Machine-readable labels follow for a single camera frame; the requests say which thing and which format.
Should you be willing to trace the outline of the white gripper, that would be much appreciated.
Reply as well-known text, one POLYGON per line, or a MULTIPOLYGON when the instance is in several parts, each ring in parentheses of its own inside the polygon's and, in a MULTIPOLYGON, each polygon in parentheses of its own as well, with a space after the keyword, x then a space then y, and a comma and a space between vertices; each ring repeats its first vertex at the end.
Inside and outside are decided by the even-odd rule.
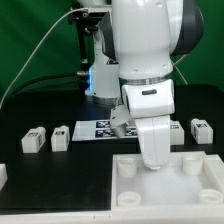
POLYGON ((175 112, 171 79, 150 85, 123 85, 122 98, 134 120, 144 165, 159 169, 170 158, 170 115, 175 112))

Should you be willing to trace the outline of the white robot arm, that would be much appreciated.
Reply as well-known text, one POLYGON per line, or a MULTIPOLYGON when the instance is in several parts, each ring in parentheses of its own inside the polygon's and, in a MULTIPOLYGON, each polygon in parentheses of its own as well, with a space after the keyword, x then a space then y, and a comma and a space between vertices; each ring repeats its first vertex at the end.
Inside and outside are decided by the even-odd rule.
POLYGON ((166 165, 170 115, 174 113, 172 55, 190 53, 202 38, 204 21, 195 0, 77 0, 93 32, 95 60, 89 69, 89 100, 113 103, 114 134, 137 129, 144 164, 166 165))

